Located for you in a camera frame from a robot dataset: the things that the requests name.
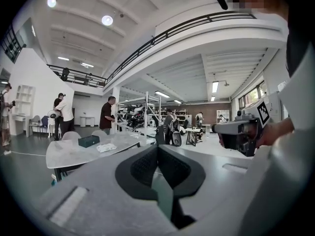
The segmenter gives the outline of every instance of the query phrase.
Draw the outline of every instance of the dark green box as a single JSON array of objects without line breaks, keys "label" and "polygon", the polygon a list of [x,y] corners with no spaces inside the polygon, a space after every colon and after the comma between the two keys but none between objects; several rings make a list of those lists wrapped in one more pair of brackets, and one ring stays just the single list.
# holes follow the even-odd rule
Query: dark green box
[{"label": "dark green box", "polygon": [[85,148],[99,143],[99,136],[87,136],[78,139],[79,145]]}]

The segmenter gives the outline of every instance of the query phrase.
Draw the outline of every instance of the black cap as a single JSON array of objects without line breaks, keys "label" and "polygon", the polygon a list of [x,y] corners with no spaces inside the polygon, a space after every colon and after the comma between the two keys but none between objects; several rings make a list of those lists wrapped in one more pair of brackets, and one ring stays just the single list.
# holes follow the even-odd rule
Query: black cap
[{"label": "black cap", "polygon": [[4,87],[5,87],[5,88],[9,87],[10,89],[12,89],[12,86],[11,86],[11,84],[10,84],[10,83],[5,84],[5,86],[4,86]]}]

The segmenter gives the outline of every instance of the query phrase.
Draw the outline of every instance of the recessed light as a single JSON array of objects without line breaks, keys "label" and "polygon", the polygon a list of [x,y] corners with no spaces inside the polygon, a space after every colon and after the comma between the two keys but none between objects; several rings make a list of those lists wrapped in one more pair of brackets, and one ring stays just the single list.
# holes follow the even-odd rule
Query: recessed light
[{"label": "recessed light", "polygon": [[89,67],[94,67],[93,65],[89,65],[89,64],[86,64],[86,63],[82,63],[83,65],[86,65],[86,66],[89,66]]},{"label": "recessed light", "polygon": [[66,60],[66,61],[69,61],[69,59],[67,58],[63,58],[63,57],[58,57],[59,59],[62,59],[62,60]]},{"label": "recessed light", "polygon": [[165,98],[169,98],[168,95],[166,95],[166,94],[164,94],[164,93],[162,93],[162,92],[160,92],[160,91],[156,91],[156,94],[159,94],[159,95],[161,95],[161,96],[163,96],[163,97],[165,97]]},{"label": "recessed light", "polygon": [[47,5],[51,8],[54,8],[57,4],[57,0],[47,0]]},{"label": "recessed light", "polygon": [[34,37],[36,37],[36,35],[35,35],[35,30],[34,30],[33,25],[31,26],[31,31],[32,31],[32,33],[33,33]]},{"label": "recessed light", "polygon": [[217,92],[218,91],[218,86],[219,86],[219,82],[218,81],[214,81],[212,83],[212,92]]},{"label": "recessed light", "polygon": [[103,25],[109,26],[113,23],[113,18],[111,16],[106,15],[102,17],[102,23]]}]

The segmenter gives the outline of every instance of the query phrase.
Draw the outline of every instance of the black metal railing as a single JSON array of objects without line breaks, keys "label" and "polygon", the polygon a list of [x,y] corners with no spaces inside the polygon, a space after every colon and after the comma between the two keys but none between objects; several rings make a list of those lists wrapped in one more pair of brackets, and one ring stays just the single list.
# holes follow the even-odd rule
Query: black metal railing
[{"label": "black metal railing", "polygon": [[9,28],[6,30],[3,39],[1,40],[1,46],[4,49],[5,54],[9,57],[9,59],[15,63],[18,55],[21,52],[21,49],[23,47],[26,47],[26,45],[21,46],[15,32],[13,30],[12,24],[9,26]]},{"label": "black metal railing", "polygon": [[103,88],[107,82],[105,78],[93,75],[92,73],[84,73],[67,67],[47,65],[59,78],[66,82],[81,84],[93,88]]},{"label": "black metal railing", "polygon": [[110,82],[120,71],[122,71],[127,65],[129,65],[132,61],[134,61],[141,54],[154,47],[156,44],[166,40],[167,38],[179,34],[182,31],[188,30],[190,28],[208,24],[215,21],[222,21],[228,19],[256,19],[252,14],[247,12],[239,12],[239,11],[226,11],[226,12],[218,12],[212,13],[200,17],[196,17],[190,20],[187,20],[181,24],[178,24],[161,34],[154,37],[152,40],[145,43],[138,50],[132,53],[127,59],[125,59],[116,69],[115,71],[107,78],[107,83]]}]

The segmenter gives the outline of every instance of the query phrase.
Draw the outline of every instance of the man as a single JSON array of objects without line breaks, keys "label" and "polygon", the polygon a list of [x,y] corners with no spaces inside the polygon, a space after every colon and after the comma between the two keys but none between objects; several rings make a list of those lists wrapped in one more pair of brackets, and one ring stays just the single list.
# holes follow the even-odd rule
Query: man
[{"label": "man", "polygon": [[[58,94],[58,98],[55,99],[54,101],[54,108],[57,107],[59,105],[59,103],[63,100],[63,97],[64,97],[64,94],[63,93],[60,93]],[[59,140],[59,125],[63,122],[63,117],[62,115],[55,118],[55,141],[58,141]]]},{"label": "man", "polygon": [[165,144],[170,144],[170,141],[172,141],[172,144],[174,144],[173,142],[173,132],[171,130],[171,125],[173,124],[173,122],[177,119],[176,115],[173,114],[172,110],[167,109],[166,110],[166,118],[164,121],[164,132],[165,132]]},{"label": "man", "polygon": [[203,117],[202,117],[202,112],[199,112],[198,114],[196,114],[196,127],[198,128],[202,128],[202,121],[203,121]]},{"label": "man", "polygon": [[2,110],[2,119],[1,119],[1,127],[2,127],[2,146],[8,146],[10,144],[10,129],[9,129],[9,118],[8,118],[8,110],[13,107],[13,104],[9,104],[9,91],[12,89],[11,84],[8,83],[5,85],[4,90],[1,92],[3,96],[3,110]]},{"label": "man", "polygon": [[[275,13],[288,22],[289,35],[286,44],[286,63],[291,77],[303,59],[308,46],[314,46],[313,24],[304,22],[307,17],[303,12],[310,11],[312,0],[239,0],[246,8],[256,8],[264,13]],[[250,134],[255,136],[255,128],[250,129]],[[290,118],[278,123],[267,124],[262,137],[257,141],[256,147],[272,145],[277,138],[294,130]]]},{"label": "man", "polygon": [[74,131],[74,117],[72,113],[72,104],[66,97],[54,108],[55,111],[61,111],[63,122],[61,122],[61,137],[66,132]]},{"label": "man", "polygon": [[103,130],[107,135],[110,134],[110,129],[112,128],[112,122],[115,119],[111,117],[112,106],[116,103],[116,98],[110,96],[108,101],[103,105],[100,111],[99,128]]}]

